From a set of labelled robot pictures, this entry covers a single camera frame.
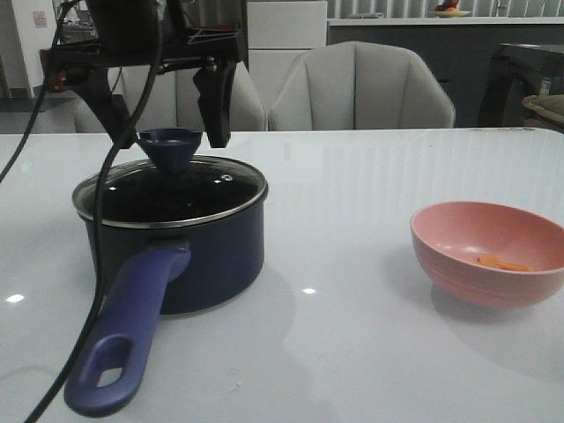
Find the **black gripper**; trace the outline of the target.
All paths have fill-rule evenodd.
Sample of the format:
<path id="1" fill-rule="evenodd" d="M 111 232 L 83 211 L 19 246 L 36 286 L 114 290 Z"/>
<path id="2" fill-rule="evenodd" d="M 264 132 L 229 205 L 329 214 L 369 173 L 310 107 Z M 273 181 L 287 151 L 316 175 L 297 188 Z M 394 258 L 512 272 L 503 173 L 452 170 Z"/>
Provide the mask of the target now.
<path id="1" fill-rule="evenodd" d="M 204 23 L 197 12 L 206 1 L 88 1 L 95 35 L 47 50 L 50 91 L 74 92 L 85 102 L 115 145 L 130 148 L 135 128 L 121 94 L 113 94 L 108 68 L 144 66 L 162 48 L 158 73 L 197 69 L 197 105 L 211 148 L 231 137 L 230 105 L 236 63 L 248 55 L 241 19 L 244 1 L 223 1 L 236 15 L 231 23 Z"/>

